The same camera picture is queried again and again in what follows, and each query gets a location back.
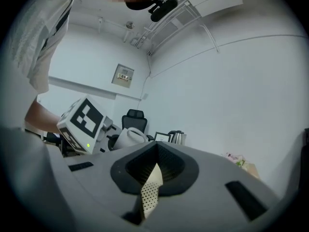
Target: white cloth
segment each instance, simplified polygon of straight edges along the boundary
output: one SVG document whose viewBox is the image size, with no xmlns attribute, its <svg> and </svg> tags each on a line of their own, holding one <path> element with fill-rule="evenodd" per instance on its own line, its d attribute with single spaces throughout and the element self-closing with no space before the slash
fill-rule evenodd
<svg viewBox="0 0 309 232">
<path fill-rule="evenodd" d="M 5 39 L 4 50 L 12 68 L 17 67 L 39 94 L 48 91 L 51 58 L 68 30 L 69 19 L 58 31 L 56 26 L 72 4 L 73 0 L 29 0 Z M 25 128 L 42 134 L 27 122 Z"/>
</svg>

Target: electric kettle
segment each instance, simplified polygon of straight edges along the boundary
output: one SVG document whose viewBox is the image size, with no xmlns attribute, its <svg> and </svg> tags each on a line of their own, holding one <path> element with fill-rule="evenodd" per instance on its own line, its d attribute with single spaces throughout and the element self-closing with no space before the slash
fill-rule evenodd
<svg viewBox="0 0 309 232">
<path fill-rule="evenodd" d="M 184 145 L 185 138 L 187 135 L 184 134 L 181 130 L 173 130 L 169 132 L 169 135 L 173 135 L 171 139 L 171 143 L 178 144 L 178 145 Z"/>
</svg>

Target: white mug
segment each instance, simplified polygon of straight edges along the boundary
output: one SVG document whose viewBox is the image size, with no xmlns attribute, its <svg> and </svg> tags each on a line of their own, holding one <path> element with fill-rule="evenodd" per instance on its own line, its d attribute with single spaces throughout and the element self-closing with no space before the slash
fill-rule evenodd
<svg viewBox="0 0 309 232">
<path fill-rule="evenodd" d="M 121 149 L 125 147 L 130 147 L 133 145 L 138 145 L 148 141 L 148 138 L 139 129 L 130 127 L 128 129 L 124 128 L 120 133 L 113 149 Z"/>
</svg>

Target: black slot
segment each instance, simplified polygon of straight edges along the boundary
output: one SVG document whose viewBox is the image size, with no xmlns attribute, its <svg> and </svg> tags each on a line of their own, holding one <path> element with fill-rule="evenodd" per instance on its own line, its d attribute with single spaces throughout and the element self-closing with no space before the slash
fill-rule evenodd
<svg viewBox="0 0 309 232">
<path fill-rule="evenodd" d="M 122 192 L 139 195 L 156 163 L 164 183 L 160 197 L 184 193 L 198 177 L 198 164 L 192 157 L 162 142 L 152 142 L 117 160 L 111 177 Z"/>
<path fill-rule="evenodd" d="M 239 181 L 229 182 L 225 186 L 251 221 L 267 211 Z"/>
<path fill-rule="evenodd" d="M 87 162 L 71 165 L 71 166 L 69 166 L 69 169 L 72 172 L 74 172 L 74 171 L 81 170 L 81 169 L 84 169 L 84 168 L 89 168 L 91 166 L 93 166 L 93 164 L 91 162 L 87 161 Z"/>
</svg>

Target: black chair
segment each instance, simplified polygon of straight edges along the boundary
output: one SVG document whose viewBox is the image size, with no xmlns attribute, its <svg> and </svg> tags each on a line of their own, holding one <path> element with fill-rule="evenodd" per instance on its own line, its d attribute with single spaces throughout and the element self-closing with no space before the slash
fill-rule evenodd
<svg viewBox="0 0 309 232">
<path fill-rule="evenodd" d="M 126 115 L 122 116 L 122 129 L 134 127 L 139 129 L 142 133 L 145 132 L 147 119 L 144 117 L 144 112 L 140 110 L 130 109 Z M 151 135 L 146 135 L 148 141 L 153 141 L 154 138 Z M 119 135 L 107 136 L 109 138 L 108 148 L 110 151 L 113 151 L 113 146 L 115 145 Z"/>
<path fill-rule="evenodd" d="M 144 112 L 140 110 L 130 109 L 126 115 L 122 116 L 122 129 L 134 127 L 139 129 L 142 133 L 145 132 L 147 119 L 144 117 Z M 148 141 L 154 140 L 150 135 L 147 135 Z"/>
</svg>

